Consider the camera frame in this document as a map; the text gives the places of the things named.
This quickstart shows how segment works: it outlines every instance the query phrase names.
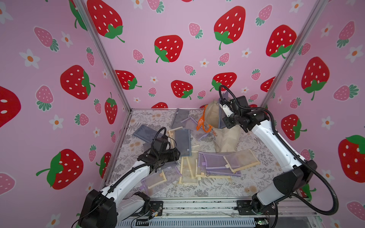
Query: black cable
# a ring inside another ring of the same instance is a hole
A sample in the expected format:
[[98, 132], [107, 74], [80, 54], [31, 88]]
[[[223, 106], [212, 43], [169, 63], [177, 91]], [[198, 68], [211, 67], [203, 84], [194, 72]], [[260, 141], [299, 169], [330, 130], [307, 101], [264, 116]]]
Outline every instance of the black cable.
[[324, 184], [325, 186], [328, 188], [328, 190], [330, 191], [331, 193], [331, 197], [332, 197], [332, 201], [333, 201], [333, 205], [332, 205], [332, 208], [330, 210], [320, 210], [318, 208], [316, 208], [315, 206], [313, 206], [312, 204], [310, 204], [309, 202], [307, 202], [305, 199], [303, 199], [301, 196], [295, 194], [295, 193], [292, 193], [291, 196], [295, 196], [297, 197], [298, 199], [300, 199], [301, 201], [306, 201], [305, 204], [310, 207], [312, 210], [320, 213], [320, 214], [323, 214], [323, 215], [333, 215], [335, 214], [337, 211], [338, 211], [338, 207], [339, 207], [339, 203], [338, 203], [338, 198], [337, 198], [337, 195], [335, 193], [335, 190], [332, 188], [332, 186], [330, 185], [330, 183], [328, 183], [328, 181], [322, 176], [320, 175], [315, 169], [313, 169], [310, 165], [308, 165], [306, 162], [304, 162], [301, 158], [300, 158], [300, 155], [295, 153], [295, 151], [284, 141], [284, 139], [279, 135], [278, 131], [276, 130], [275, 128], [275, 121], [274, 121], [274, 117], [272, 115], [272, 113], [267, 110], [266, 108], [261, 108], [261, 107], [255, 107], [255, 108], [251, 108], [251, 107], [243, 107], [239, 104], [236, 96], [232, 93], [232, 91], [226, 87], [225, 85], [220, 85], [219, 86], [219, 97], [220, 99], [225, 103], [227, 104], [224, 100], [223, 100], [223, 96], [222, 96], [222, 88], [226, 89], [230, 94], [231, 96], [233, 97], [233, 99], [235, 100], [235, 103], [236, 105], [239, 107], [239, 108], [242, 108], [242, 109], [250, 109], [250, 110], [255, 110], [255, 109], [260, 109], [260, 110], [263, 110], [265, 111], [267, 114], [269, 114], [270, 116], [270, 120], [271, 120], [271, 127], [272, 127], [272, 130], [273, 130], [273, 133], [274, 135], [278, 138], [278, 140], [290, 151], [290, 153], [295, 157], [295, 159], [297, 159], [298, 161], [300, 161], [307, 169], [309, 169], [314, 175], [316, 175]]

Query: green strawberry leaves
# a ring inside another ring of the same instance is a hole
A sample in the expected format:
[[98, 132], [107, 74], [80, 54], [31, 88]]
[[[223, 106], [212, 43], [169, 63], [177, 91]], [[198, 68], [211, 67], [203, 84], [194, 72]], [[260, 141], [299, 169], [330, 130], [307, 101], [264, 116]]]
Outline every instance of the green strawberry leaves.
[[220, 49], [220, 46], [222, 45], [222, 42], [225, 44], [225, 45], [228, 45], [230, 43], [233, 43], [233, 40], [228, 38], [228, 33], [229, 31], [225, 31], [224, 33], [220, 34], [220, 32], [214, 32], [214, 35], [215, 35], [215, 38], [220, 41], [220, 44], [219, 44], [219, 49]]
[[108, 30], [109, 32], [105, 33], [105, 37], [109, 39], [114, 39], [117, 37], [120, 41], [125, 43], [124, 40], [120, 39], [118, 35], [121, 35], [123, 33], [123, 26], [119, 25], [118, 27], [114, 28], [111, 24], [108, 24]]
[[161, 58], [162, 61], [164, 62], [170, 62], [169, 59], [165, 56], [167, 54], [166, 50], [160, 50], [156, 45], [155, 45], [155, 53], [158, 55], [158, 58], [156, 59], [156, 63], [158, 61], [159, 58]]
[[313, 79], [311, 86], [304, 89], [307, 93], [313, 93], [311, 101], [314, 99], [314, 92], [321, 90], [326, 83], [327, 82], [317, 83], [317, 81]]
[[365, 138], [361, 135], [353, 135], [346, 138], [349, 142], [359, 145], [360, 154], [365, 154]]

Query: red strawberry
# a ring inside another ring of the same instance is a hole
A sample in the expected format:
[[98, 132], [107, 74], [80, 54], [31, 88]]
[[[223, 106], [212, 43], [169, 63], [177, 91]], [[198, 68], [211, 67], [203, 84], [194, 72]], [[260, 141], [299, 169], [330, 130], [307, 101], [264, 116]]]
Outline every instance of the red strawberry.
[[16, 180], [7, 173], [0, 172], [0, 196], [15, 187]]
[[152, 87], [148, 90], [148, 95], [150, 95], [150, 97], [154, 97], [156, 95], [157, 91], [156, 88]]
[[266, 47], [266, 55], [270, 57], [283, 56], [284, 53], [290, 51], [296, 39], [296, 33], [287, 25], [280, 25], [270, 36]]
[[355, 22], [349, 21], [345, 27], [341, 30], [340, 34], [338, 35], [338, 41], [337, 41], [337, 47], [342, 48], [344, 47], [348, 42], [349, 39], [354, 35], [355, 33]]
[[57, 40], [52, 38], [52, 35], [49, 31], [45, 30], [44, 28], [35, 26], [34, 33], [45, 47], [49, 47], [51, 51], [54, 52], [57, 52], [59, 50]]
[[0, 127], [14, 118], [22, 108], [18, 97], [0, 86]]
[[305, 158], [305, 160], [309, 161], [314, 159], [314, 152], [311, 149], [304, 149], [300, 152], [300, 155]]
[[338, 145], [338, 156], [345, 175], [353, 181], [365, 182], [365, 138], [353, 135]]
[[229, 60], [229, 53], [227, 52], [219, 57], [218, 65], [224, 66], [228, 62], [228, 60]]
[[79, 65], [74, 65], [63, 72], [60, 81], [64, 91], [80, 100], [88, 98], [91, 92], [90, 85], [95, 87], [89, 82], [88, 74]]
[[90, 152], [89, 152], [90, 162], [93, 162], [95, 157], [96, 157], [96, 146], [94, 144], [92, 144], [90, 147]]
[[169, 108], [169, 107], [167, 106], [166, 103], [159, 102], [159, 103], [155, 104], [154, 106], [152, 106], [151, 108]]
[[135, 87], [142, 87], [137, 85], [137, 79], [131, 72], [125, 70], [115, 70], [115, 73], [117, 74], [123, 89], [129, 90], [134, 89]]
[[75, 116], [75, 124], [85, 126], [88, 123], [89, 123], [89, 118], [87, 117], [87, 115], [81, 113]]
[[116, 135], [113, 131], [110, 133], [110, 137], [112, 137], [112, 142], [115, 143]]
[[339, 101], [346, 101], [349, 98], [354, 98], [359, 90], [356, 85], [343, 85], [333, 94], [333, 98]]
[[357, 201], [352, 201], [346, 204], [346, 206], [349, 212], [351, 212], [354, 216], [365, 221], [365, 205], [361, 205], [361, 203]]
[[123, 32], [123, 22], [119, 14], [102, 0], [88, 0], [88, 11], [97, 32], [109, 39], [117, 37]]
[[321, 90], [330, 77], [330, 70], [320, 57], [313, 57], [309, 60], [301, 79], [301, 87], [307, 93]]
[[252, 96], [250, 96], [250, 99], [248, 100], [248, 102], [253, 102], [254, 100], [256, 100], [258, 98], [258, 94], [254, 94]]
[[293, 99], [292, 102], [290, 102], [290, 107], [298, 108], [298, 106], [300, 106], [300, 104], [301, 104], [301, 99], [300, 99], [300, 97], [297, 97], [296, 99]]
[[185, 70], [185, 73], [187, 73], [187, 74], [190, 74], [190, 75], [196, 74], [196, 71], [194, 70], [194, 68], [192, 66], [185, 65], [184, 70]]
[[227, 45], [238, 40], [243, 31], [246, 19], [246, 10], [242, 6], [235, 6], [223, 14], [214, 25], [215, 38]]
[[95, 63], [95, 58], [93, 56], [93, 52], [91, 51], [90, 47], [86, 48], [86, 58], [88, 59], [90, 65], [93, 66]]
[[101, 178], [104, 178], [104, 174], [105, 174], [105, 172], [107, 170], [107, 167], [108, 167], [108, 164], [109, 164], [109, 161], [110, 161], [110, 157], [111, 156], [112, 155], [109, 152], [106, 152], [104, 154], [104, 156], [100, 160], [100, 165], [96, 162], [96, 164], [98, 166], [100, 166], [100, 168], [99, 168], [99, 174], [100, 174], [100, 177]]
[[145, 59], [143, 58], [143, 55], [140, 51], [137, 49], [133, 50], [133, 58], [137, 60], [137, 63], [143, 64], [145, 62]]
[[255, 81], [258, 80], [260, 78], [260, 76], [261, 76], [261, 73], [260, 73], [259, 69], [255, 69], [255, 70], [252, 71], [251, 78], [253, 80], [255, 80]]
[[84, 169], [81, 158], [72, 150], [64, 149], [51, 160], [51, 168], [36, 173], [36, 176], [49, 170], [47, 182], [54, 189], [63, 189], [76, 180]]
[[198, 93], [198, 99], [201, 100], [205, 97], [207, 93], [205, 92], [205, 90], [202, 90]]
[[233, 83], [236, 81], [236, 79], [237, 79], [237, 75], [233, 72], [216, 74], [213, 77], [212, 86], [216, 91], [219, 90], [220, 85], [225, 85], [228, 88], [230, 88], [233, 85]]
[[256, 18], [256, 26], [261, 26], [262, 24], [264, 24], [265, 21], [269, 19], [272, 10], [272, 5], [267, 5], [262, 10], [260, 10], [260, 12], [258, 13], [258, 18]]
[[309, 43], [305, 43], [302, 45], [298, 51], [298, 55], [305, 55], [309, 49], [311, 49], [311, 45]]
[[294, 114], [286, 116], [281, 120], [281, 128], [286, 136], [292, 141], [300, 136], [301, 131], [307, 131], [307, 129], [301, 130], [301, 122], [298, 116]]
[[156, 13], [162, 13], [164, 11], [164, 4], [160, 0], [147, 0], [151, 10], [156, 10]]
[[203, 30], [200, 29], [200, 25], [195, 23], [189, 24], [189, 32], [191, 36], [194, 36], [196, 39], [200, 39], [203, 37]]
[[115, 121], [115, 116], [118, 112], [118, 106], [116, 105], [115, 100], [112, 98], [111, 92], [110, 92], [110, 97], [105, 102], [104, 109], [109, 124], [113, 124]]
[[101, 114], [101, 103], [99, 102], [98, 99], [95, 99], [94, 100], [94, 105], [95, 105], [95, 111], [98, 113], [98, 114]]
[[52, 108], [53, 94], [48, 86], [42, 85], [35, 93], [39, 110], [49, 111]]
[[289, 91], [292, 86], [293, 86], [293, 77], [290, 75], [287, 81], [287, 91]]
[[156, 62], [161, 58], [164, 62], [175, 62], [183, 48], [183, 40], [178, 35], [161, 36], [155, 40]]
[[175, 80], [171, 83], [172, 92], [176, 97], [187, 98], [193, 93], [193, 86], [190, 83]]
[[272, 85], [272, 83], [273, 83], [273, 81], [274, 81], [274, 79], [275, 79], [275, 77], [272, 77], [272, 78], [270, 78], [269, 80], [267, 80], [267, 81], [263, 82], [263, 83], [261, 84], [261, 86], [260, 86], [260, 89], [261, 89], [262, 91], [264, 91], [264, 92], [268, 92], [268, 91], [269, 91], [269, 89], [270, 89], [270, 87], [271, 87], [271, 85]]

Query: pink strawberry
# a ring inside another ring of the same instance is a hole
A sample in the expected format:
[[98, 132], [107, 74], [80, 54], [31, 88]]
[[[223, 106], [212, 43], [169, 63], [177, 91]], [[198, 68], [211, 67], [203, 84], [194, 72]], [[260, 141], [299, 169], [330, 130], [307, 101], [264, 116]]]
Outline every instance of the pink strawberry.
[[156, 13], [162, 13], [164, 11], [164, 4], [160, 0], [147, 0], [151, 10], [156, 10]]
[[305, 160], [309, 161], [314, 159], [314, 152], [310, 149], [304, 149], [300, 152], [300, 155], [305, 158]]
[[251, 78], [253, 80], [258, 80], [261, 76], [261, 73], [260, 73], [260, 70], [259, 69], [255, 69], [254, 71], [252, 71], [252, 75], [251, 75]]
[[86, 52], [87, 52], [86, 53], [86, 58], [88, 58], [90, 65], [93, 66], [94, 63], [95, 63], [95, 58], [93, 56], [93, 52], [91, 51], [91, 48], [87, 47]]
[[305, 43], [302, 45], [298, 51], [298, 55], [305, 55], [309, 49], [311, 49], [311, 45], [309, 43]]
[[293, 77], [290, 75], [287, 81], [287, 91], [289, 91], [292, 86], [293, 86]]
[[49, 111], [52, 108], [53, 95], [48, 86], [42, 85], [35, 93], [39, 110]]
[[293, 99], [292, 102], [290, 102], [290, 107], [298, 108], [298, 106], [300, 106], [300, 104], [301, 104], [301, 99], [300, 99], [300, 97], [297, 97], [296, 99]]
[[354, 216], [358, 217], [360, 220], [365, 221], [365, 205], [361, 205], [361, 203], [352, 201], [346, 204], [347, 209]]
[[148, 90], [148, 95], [150, 95], [151, 97], [154, 97], [156, 95], [157, 91], [156, 88], [152, 87]]
[[198, 93], [198, 99], [201, 100], [205, 97], [207, 93], [205, 92], [205, 90], [202, 90]]
[[337, 41], [337, 47], [344, 47], [349, 42], [349, 39], [354, 35], [354, 33], [355, 22], [352, 20], [346, 24], [346, 26], [341, 30], [340, 34], [338, 35], [339, 40]]
[[189, 65], [185, 65], [184, 67], [185, 73], [190, 74], [190, 75], [195, 75], [196, 71], [194, 70], [194, 67], [189, 66]]
[[256, 26], [261, 26], [262, 24], [264, 24], [265, 21], [269, 19], [272, 10], [272, 5], [267, 5], [262, 10], [260, 10], [260, 12], [258, 13], [258, 18], [256, 18]]
[[94, 100], [94, 105], [95, 105], [95, 111], [98, 113], [98, 114], [101, 114], [101, 103], [99, 102], [98, 99], [95, 99]]
[[89, 122], [89, 118], [87, 117], [87, 115], [85, 115], [83, 113], [77, 114], [75, 116], [74, 120], [75, 120], [75, 124], [81, 125], [81, 126], [85, 126]]
[[346, 101], [349, 98], [354, 98], [359, 90], [356, 85], [343, 85], [333, 94], [333, 98], [339, 101]]
[[219, 57], [218, 65], [224, 66], [228, 62], [228, 60], [229, 60], [229, 53], [227, 52]]
[[112, 133], [110, 133], [110, 137], [112, 137], [112, 142], [115, 143], [116, 135], [113, 131], [112, 131]]
[[258, 98], [258, 94], [254, 94], [252, 96], [250, 96], [249, 102], [253, 102], [254, 100], [256, 100]]
[[145, 62], [145, 59], [143, 58], [143, 55], [140, 51], [137, 49], [133, 50], [133, 58], [137, 60], [137, 63], [143, 64]]
[[34, 33], [45, 47], [49, 47], [51, 51], [54, 52], [57, 52], [59, 50], [57, 40], [52, 39], [52, 35], [49, 31], [45, 30], [44, 28], [35, 26]]
[[200, 29], [200, 25], [195, 23], [189, 24], [189, 32], [191, 36], [194, 36], [196, 39], [200, 39], [203, 37], [203, 30]]
[[94, 144], [92, 144], [90, 147], [90, 152], [89, 152], [90, 162], [93, 162], [95, 157], [96, 157], [96, 146]]
[[15, 187], [15, 179], [7, 173], [0, 172], [0, 196]]

